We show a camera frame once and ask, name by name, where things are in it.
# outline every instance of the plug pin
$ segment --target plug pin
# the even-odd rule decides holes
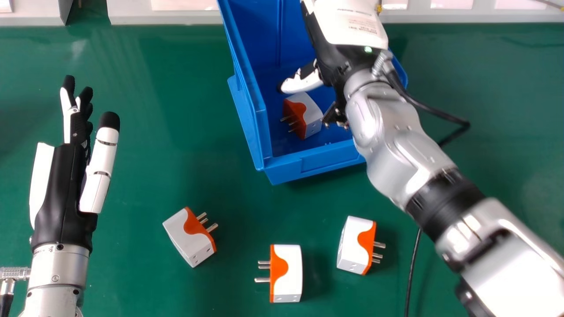
[[[207,232],[212,232],[212,231],[214,231],[217,227],[218,227],[217,223],[214,223],[213,225],[207,227],[207,228],[206,228],[206,231],[207,231]]]
[[[374,242],[374,246],[376,248],[380,248],[380,249],[385,249],[386,248],[386,244],[382,243],[382,242]]]
[[[255,283],[270,283],[270,278],[254,278]]]

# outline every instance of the cable connector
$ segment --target cable connector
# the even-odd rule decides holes
[[[270,260],[258,261],[258,268],[270,270],[269,278],[255,278],[255,283],[270,283],[271,303],[295,303],[302,298],[302,249],[299,245],[270,245]]]
[[[216,252],[210,232],[218,225],[214,223],[205,228],[204,224],[208,222],[206,216],[206,213],[196,216],[185,207],[162,223],[170,240],[191,267],[196,267]]]
[[[385,249],[386,244],[375,242],[376,222],[363,218],[348,216],[337,254],[337,268],[365,275],[372,263],[380,264],[384,257],[374,253],[374,247]]]
[[[297,93],[284,99],[284,117],[280,122],[289,121],[290,130],[302,140],[321,131],[323,112],[307,93]]]

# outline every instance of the blue plastic bin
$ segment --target blue plastic bin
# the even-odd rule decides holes
[[[280,184],[364,162],[350,131],[337,126],[301,140],[280,122],[285,95],[276,85],[315,58],[299,0],[219,0],[235,75],[227,82],[254,166]],[[402,83],[407,76],[394,65]],[[330,87],[309,92],[325,112],[334,101]]]

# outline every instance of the robotic hand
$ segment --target robotic hand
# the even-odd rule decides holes
[[[74,98],[74,77],[60,90],[64,144],[37,144],[29,194],[31,269],[0,268],[0,317],[7,317],[14,284],[28,280],[20,317],[82,316],[86,270],[92,233],[108,192],[116,156],[120,118],[106,112],[100,118],[90,155],[92,88]]]
[[[365,0],[301,0],[316,59],[282,93],[332,86],[324,123],[350,127],[374,187],[409,214],[460,274],[472,316],[564,316],[564,259],[501,202],[485,197],[421,128]]]

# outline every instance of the metal prong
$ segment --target metal prong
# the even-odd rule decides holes
[[[374,246],[376,248],[380,248],[380,249],[385,249],[386,248],[386,244],[382,243],[382,242],[374,242]]]
[[[217,223],[214,223],[213,225],[209,226],[208,228],[206,228],[207,232],[212,232],[214,231],[216,228],[218,227]]]

